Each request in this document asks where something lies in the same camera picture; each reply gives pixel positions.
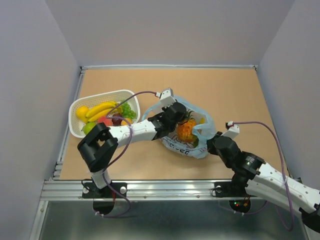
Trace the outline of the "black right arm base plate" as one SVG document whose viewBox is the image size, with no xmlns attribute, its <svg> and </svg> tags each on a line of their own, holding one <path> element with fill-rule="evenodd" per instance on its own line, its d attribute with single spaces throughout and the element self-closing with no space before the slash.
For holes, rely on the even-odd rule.
<svg viewBox="0 0 320 240">
<path fill-rule="evenodd" d="M 243 188 L 237 188 L 231 181 L 215 182 L 213 191 L 217 198 L 244 197 L 247 194 Z"/>
</svg>

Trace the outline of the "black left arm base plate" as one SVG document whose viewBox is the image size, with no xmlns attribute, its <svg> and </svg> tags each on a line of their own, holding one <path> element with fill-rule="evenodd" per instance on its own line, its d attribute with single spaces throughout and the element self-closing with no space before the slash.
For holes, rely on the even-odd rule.
<svg viewBox="0 0 320 240">
<path fill-rule="evenodd" d="M 127 189 L 127 183 L 125 182 L 115 182 L 113 181 L 110 184 L 117 192 L 120 192 L 121 188 L 124 187 Z M 96 185 L 92 182 L 85 182 L 84 188 L 82 191 L 82 198 L 83 199 L 111 199 L 113 198 L 112 190 L 106 186 L 103 189 L 99 189 Z"/>
</svg>

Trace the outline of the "orange pineapple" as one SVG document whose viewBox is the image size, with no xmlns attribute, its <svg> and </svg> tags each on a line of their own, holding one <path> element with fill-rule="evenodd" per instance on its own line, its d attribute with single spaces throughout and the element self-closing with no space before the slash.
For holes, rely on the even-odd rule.
<svg viewBox="0 0 320 240">
<path fill-rule="evenodd" d="M 185 114 L 185 118 L 178 123 L 176 127 L 176 137 L 183 144 L 192 145 L 193 148 L 199 144 L 198 137 L 193 134 L 193 128 L 197 125 L 197 122 L 193 116 L 193 111 L 188 110 Z"/>
</svg>

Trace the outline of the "green apple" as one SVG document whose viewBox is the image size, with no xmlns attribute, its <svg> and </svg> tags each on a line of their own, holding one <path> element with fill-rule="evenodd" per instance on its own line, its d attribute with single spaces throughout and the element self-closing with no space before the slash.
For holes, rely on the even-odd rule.
<svg viewBox="0 0 320 240">
<path fill-rule="evenodd" d="M 95 122 L 88 122 L 82 127 L 81 131 L 85 135 L 87 135 L 95 126 L 96 126 Z"/>
</svg>

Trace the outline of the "yellow apricot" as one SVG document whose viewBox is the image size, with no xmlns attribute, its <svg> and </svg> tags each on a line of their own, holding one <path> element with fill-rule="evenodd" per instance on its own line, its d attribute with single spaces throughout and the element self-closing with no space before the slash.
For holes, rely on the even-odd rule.
<svg viewBox="0 0 320 240">
<path fill-rule="evenodd" d="M 132 123 L 131 120 L 129 118 L 126 118 L 125 120 L 121 121 L 121 126 L 126 126 L 131 123 Z"/>
</svg>

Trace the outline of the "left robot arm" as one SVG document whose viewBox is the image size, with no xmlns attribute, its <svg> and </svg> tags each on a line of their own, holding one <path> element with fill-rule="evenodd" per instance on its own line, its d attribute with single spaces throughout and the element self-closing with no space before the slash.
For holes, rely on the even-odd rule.
<svg viewBox="0 0 320 240">
<path fill-rule="evenodd" d="M 187 108 L 176 101 L 163 107 L 162 112 L 132 125 L 106 126 L 98 123 L 77 145 L 91 174 L 95 193 L 100 197 L 111 193 L 107 167 L 117 148 L 166 137 L 183 121 L 186 114 Z"/>
</svg>

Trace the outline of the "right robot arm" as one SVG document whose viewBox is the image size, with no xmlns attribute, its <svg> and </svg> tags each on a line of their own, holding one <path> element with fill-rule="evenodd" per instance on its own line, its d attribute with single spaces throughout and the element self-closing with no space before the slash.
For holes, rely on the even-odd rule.
<svg viewBox="0 0 320 240">
<path fill-rule="evenodd" d="M 236 142 L 218 132 L 207 140 L 207 150 L 234 172 L 231 181 L 217 182 L 218 198 L 251 195 L 293 212 L 315 232 L 320 231 L 320 191 L 283 175 L 261 157 L 240 150 Z"/>
</svg>

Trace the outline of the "red yellow peach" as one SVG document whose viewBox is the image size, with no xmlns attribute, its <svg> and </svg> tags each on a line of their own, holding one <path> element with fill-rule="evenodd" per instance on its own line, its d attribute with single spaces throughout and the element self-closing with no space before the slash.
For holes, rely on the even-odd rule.
<svg viewBox="0 0 320 240">
<path fill-rule="evenodd" d="M 113 121 L 110 118 L 107 118 L 106 116 L 101 116 L 98 120 L 97 123 L 104 123 L 107 127 L 113 126 Z"/>
</svg>

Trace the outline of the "light blue printed plastic bag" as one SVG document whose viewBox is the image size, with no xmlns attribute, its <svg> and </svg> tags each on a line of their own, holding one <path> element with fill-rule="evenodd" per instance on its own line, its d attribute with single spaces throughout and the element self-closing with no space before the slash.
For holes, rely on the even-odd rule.
<svg viewBox="0 0 320 240">
<path fill-rule="evenodd" d="M 210 114 L 203 110 L 200 107 L 190 103 L 180 96 L 175 96 L 176 102 L 183 104 L 186 107 L 186 110 L 193 111 L 192 115 L 196 120 L 197 125 L 193 127 L 192 133 L 198 138 L 197 147 L 193 148 L 191 144 L 182 143 L 177 139 L 176 128 L 173 132 L 171 132 L 168 136 L 156 139 L 160 140 L 161 143 L 168 148 L 169 150 L 176 152 L 183 156 L 193 157 L 196 159 L 202 159 L 208 155 L 207 151 L 207 140 L 214 137 L 216 133 L 215 123 Z M 151 106 L 147 109 L 147 111 L 143 114 L 142 120 L 147 120 L 149 117 L 153 117 L 156 114 L 161 113 L 162 106 L 160 101 L 155 105 Z M 200 124 L 201 118 L 205 119 L 204 124 Z"/>
</svg>

